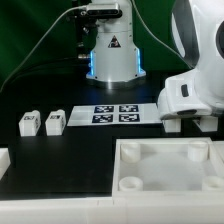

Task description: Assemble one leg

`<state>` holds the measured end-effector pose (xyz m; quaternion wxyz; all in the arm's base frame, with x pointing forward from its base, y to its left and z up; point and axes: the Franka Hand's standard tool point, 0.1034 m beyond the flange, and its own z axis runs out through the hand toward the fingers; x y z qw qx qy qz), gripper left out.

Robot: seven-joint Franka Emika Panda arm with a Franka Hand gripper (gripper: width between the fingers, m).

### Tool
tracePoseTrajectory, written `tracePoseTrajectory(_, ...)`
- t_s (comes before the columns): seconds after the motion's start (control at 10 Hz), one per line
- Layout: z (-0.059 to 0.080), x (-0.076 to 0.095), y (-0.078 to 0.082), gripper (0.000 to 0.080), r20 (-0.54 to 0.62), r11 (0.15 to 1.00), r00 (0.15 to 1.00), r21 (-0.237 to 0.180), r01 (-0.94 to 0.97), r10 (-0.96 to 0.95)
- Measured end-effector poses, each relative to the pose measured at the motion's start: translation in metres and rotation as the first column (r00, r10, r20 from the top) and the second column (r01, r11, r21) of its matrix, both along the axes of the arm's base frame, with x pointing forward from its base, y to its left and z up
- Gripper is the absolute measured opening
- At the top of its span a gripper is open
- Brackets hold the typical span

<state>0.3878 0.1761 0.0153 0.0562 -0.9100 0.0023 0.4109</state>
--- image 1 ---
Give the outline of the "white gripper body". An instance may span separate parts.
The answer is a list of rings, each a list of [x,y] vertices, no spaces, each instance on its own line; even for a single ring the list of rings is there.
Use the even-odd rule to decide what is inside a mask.
[[[208,97],[203,99],[195,87],[197,69],[169,77],[159,94],[157,106],[161,120],[193,118],[201,116],[219,117],[224,114],[224,102]]]

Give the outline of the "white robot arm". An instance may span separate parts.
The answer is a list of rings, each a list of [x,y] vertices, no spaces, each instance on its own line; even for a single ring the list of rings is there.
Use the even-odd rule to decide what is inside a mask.
[[[131,0],[92,0],[96,45],[87,78],[108,87],[145,75],[133,43]],[[162,120],[224,113],[224,0],[176,0],[171,13],[174,52],[191,70],[165,80],[157,105]]]

